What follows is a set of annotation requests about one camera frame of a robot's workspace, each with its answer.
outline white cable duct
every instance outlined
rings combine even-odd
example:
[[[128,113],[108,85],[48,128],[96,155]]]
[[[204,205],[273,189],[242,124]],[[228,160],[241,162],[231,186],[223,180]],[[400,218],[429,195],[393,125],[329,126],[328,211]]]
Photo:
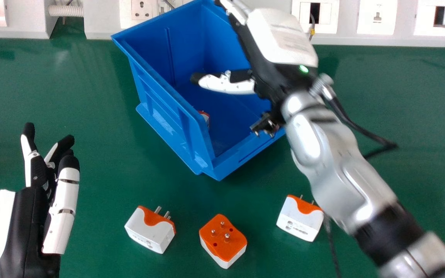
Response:
[[[48,11],[51,16],[83,17],[83,7],[78,6],[51,5],[48,7]]]

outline green tabletop surface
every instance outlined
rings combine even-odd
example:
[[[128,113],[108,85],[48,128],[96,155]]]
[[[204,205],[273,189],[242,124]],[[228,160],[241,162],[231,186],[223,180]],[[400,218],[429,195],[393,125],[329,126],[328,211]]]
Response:
[[[445,241],[445,49],[316,46],[320,72],[350,117],[400,149],[371,164],[427,230]],[[286,195],[313,197],[286,138],[222,181],[196,176],[138,115],[126,56],[111,41],[85,39],[83,21],[58,21],[51,39],[0,39],[0,189],[24,186],[19,136],[34,122],[41,153],[67,134],[81,164],[75,224],[63,278],[335,277],[327,235],[302,241],[275,223]],[[376,144],[357,134],[360,150]],[[124,225],[138,205],[171,211],[177,234],[163,255],[132,241]],[[224,270],[198,230],[217,213],[248,240]],[[343,277],[376,267],[336,225]]]

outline green indicator light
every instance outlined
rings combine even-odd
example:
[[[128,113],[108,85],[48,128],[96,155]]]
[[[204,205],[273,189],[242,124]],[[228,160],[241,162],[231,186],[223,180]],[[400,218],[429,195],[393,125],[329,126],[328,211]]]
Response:
[[[307,67],[305,67],[304,65],[300,65],[300,70],[304,73],[308,73],[309,69]]]

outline orange and white plug adapter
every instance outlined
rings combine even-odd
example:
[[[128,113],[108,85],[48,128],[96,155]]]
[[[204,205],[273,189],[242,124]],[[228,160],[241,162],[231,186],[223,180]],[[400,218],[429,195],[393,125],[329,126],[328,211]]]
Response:
[[[316,238],[323,221],[324,212],[319,207],[288,195],[276,225],[304,241],[311,242]]]
[[[228,269],[247,249],[246,237],[222,214],[212,218],[198,233],[202,247],[224,269]]]
[[[128,236],[140,245],[157,252],[164,253],[176,234],[175,224],[171,221],[169,211],[159,215],[161,207],[156,211],[138,206],[125,224]]]

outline white adapter body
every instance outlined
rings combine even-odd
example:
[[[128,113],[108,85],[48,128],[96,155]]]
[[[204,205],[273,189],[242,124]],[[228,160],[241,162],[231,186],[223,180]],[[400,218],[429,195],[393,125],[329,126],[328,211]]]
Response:
[[[125,230],[131,239],[138,244],[163,254],[176,234],[175,224],[170,220],[169,211],[163,216],[159,215],[161,207],[153,212],[142,206],[135,209]]]
[[[314,241],[324,221],[324,212],[317,206],[288,195],[276,225],[284,231],[303,239]]]

